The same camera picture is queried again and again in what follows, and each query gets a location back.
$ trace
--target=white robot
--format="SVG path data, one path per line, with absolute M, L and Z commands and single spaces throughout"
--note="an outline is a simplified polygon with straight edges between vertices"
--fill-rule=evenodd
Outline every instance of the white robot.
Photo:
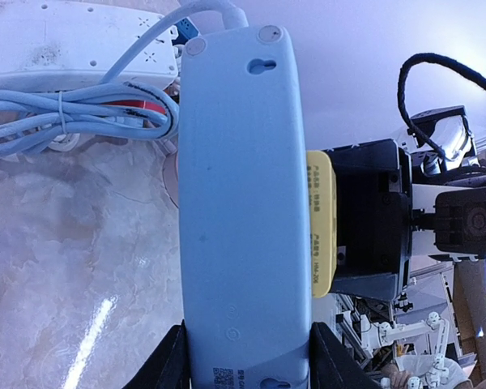
M 447 379 L 449 370 L 445 368 L 445 353 L 450 331 L 450 322 L 442 318 L 437 312 L 428 315 L 427 320 L 415 324 L 394 325 L 389 323 L 371 323 L 365 315 L 360 316 L 360 329 L 362 332 L 362 348 L 372 354 L 376 348 L 392 345 L 396 340 L 408 337 L 424 335 L 437 331 L 437 344 L 434 350 L 434 363 L 432 368 L 421 377 L 412 377 L 408 381 L 410 389 L 421 389 L 423 385 L 429 388 L 437 388 L 442 379 Z M 383 389 L 390 389 L 390 380 L 384 378 L 381 381 Z

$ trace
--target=white power socket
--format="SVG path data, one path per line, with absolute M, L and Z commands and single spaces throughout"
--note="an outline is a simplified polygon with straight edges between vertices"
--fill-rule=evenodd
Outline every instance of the white power socket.
M 0 89 L 54 92 L 96 85 L 162 15 L 83 2 L 0 1 Z M 155 39 L 121 73 L 164 89 L 178 76 L 171 40 Z

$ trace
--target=marble floor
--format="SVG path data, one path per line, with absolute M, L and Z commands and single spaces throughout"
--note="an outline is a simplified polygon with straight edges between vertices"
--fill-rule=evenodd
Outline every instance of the marble floor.
M 101 138 L 0 160 L 0 389 L 120 388 L 181 321 L 163 161 L 155 144 Z

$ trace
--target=power strip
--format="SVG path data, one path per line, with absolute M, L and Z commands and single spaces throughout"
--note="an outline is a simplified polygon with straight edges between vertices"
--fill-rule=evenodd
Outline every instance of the power strip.
M 53 92 L 96 85 L 162 15 L 83 2 L 0 2 L 0 89 Z M 164 89 L 178 76 L 173 27 L 117 81 Z
M 180 251 L 192 386 L 306 389 L 309 194 L 292 42 L 276 26 L 187 42 Z

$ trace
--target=screw hole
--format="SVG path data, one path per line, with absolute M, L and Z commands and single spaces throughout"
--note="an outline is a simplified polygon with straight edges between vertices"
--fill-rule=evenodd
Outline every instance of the screw hole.
M 248 71 L 252 75 L 260 75 L 265 71 L 272 71 L 275 69 L 277 64 L 275 61 L 263 61 L 262 59 L 253 59 L 250 61 L 248 66 Z
M 261 389 L 290 389 L 292 385 L 286 382 L 281 382 L 273 378 L 266 378 L 261 381 Z

